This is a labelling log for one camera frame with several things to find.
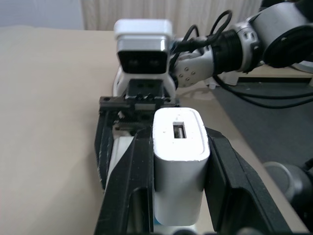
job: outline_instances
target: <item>beige table surface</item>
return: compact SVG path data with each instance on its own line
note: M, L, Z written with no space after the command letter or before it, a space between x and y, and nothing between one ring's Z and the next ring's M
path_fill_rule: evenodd
M98 99L118 67L112 32L0 28L0 234L89 235L103 193L93 141ZM305 227L216 98L202 83L180 90L259 173L294 231ZM198 230L206 230L201 211Z

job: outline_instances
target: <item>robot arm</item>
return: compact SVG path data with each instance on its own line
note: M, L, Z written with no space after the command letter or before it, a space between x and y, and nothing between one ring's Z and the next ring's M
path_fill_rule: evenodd
M192 86L222 72L253 70L260 61L283 68L304 60L313 51L311 0L269 7L245 22L234 24L199 53L205 40L184 42L174 67L179 87Z

